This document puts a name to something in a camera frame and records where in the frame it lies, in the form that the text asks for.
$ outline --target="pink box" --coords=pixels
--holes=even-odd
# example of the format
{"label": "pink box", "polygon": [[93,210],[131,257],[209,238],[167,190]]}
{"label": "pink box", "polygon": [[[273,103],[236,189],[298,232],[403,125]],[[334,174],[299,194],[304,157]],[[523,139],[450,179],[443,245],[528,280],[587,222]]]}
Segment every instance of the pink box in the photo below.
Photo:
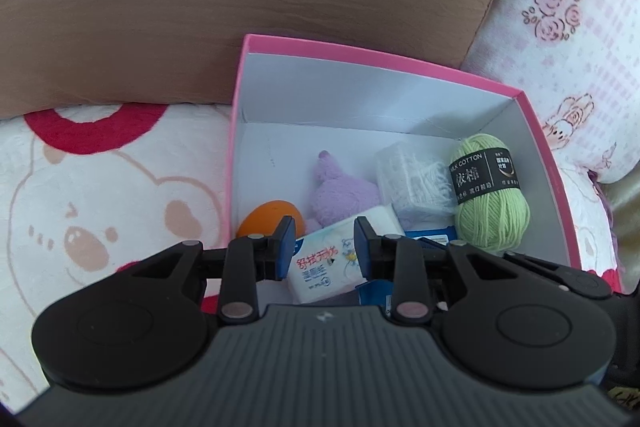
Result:
{"label": "pink box", "polygon": [[580,267],[569,204],[525,93],[412,58],[326,42],[244,39],[229,137],[228,237],[265,201],[309,216],[318,153],[375,181],[373,156],[405,140],[447,162],[478,132],[507,144],[531,222],[518,252]]}

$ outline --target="orange ball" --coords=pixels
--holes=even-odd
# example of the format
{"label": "orange ball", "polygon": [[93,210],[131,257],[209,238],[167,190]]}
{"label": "orange ball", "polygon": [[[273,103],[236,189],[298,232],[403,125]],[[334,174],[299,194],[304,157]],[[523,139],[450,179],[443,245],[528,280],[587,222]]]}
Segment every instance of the orange ball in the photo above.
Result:
{"label": "orange ball", "polygon": [[291,216],[296,220],[296,238],[305,235],[305,220],[300,211],[289,201],[274,200],[261,204],[246,216],[236,237],[251,233],[271,235],[284,216]]}

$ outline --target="cartoon bear ear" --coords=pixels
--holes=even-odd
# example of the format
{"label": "cartoon bear ear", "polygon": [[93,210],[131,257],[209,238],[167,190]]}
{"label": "cartoon bear ear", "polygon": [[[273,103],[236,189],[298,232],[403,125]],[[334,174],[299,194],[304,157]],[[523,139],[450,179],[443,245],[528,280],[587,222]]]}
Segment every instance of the cartoon bear ear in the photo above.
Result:
{"label": "cartoon bear ear", "polygon": [[42,154],[52,165],[58,165],[66,156],[66,152],[47,145],[46,143],[42,145]]}
{"label": "cartoon bear ear", "polygon": [[164,225],[169,232],[184,239],[199,239],[202,225],[184,201],[172,200],[164,208]]}

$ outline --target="purple plush toy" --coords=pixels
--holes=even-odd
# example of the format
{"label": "purple plush toy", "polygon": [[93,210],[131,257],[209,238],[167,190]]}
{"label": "purple plush toy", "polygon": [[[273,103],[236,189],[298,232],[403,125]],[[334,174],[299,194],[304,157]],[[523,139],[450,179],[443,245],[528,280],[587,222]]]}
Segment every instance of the purple plush toy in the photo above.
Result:
{"label": "purple plush toy", "polygon": [[327,151],[318,155],[316,177],[321,185],[311,196],[314,218],[306,220],[306,233],[328,227],[380,204],[378,186],[345,174]]}

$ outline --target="white tissue package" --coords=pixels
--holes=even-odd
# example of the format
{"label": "white tissue package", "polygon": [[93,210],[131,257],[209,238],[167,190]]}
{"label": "white tissue package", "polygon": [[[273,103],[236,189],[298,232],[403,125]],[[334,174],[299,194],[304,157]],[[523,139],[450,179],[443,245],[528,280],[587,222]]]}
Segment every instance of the white tissue package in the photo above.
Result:
{"label": "white tissue package", "polygon": [[391,205],[381,205],[300,238],[287,275],[296,302],[328,299],[365,282],[353,245],[353,222],[358,216],[369,219],[378,235],[404,235]]}

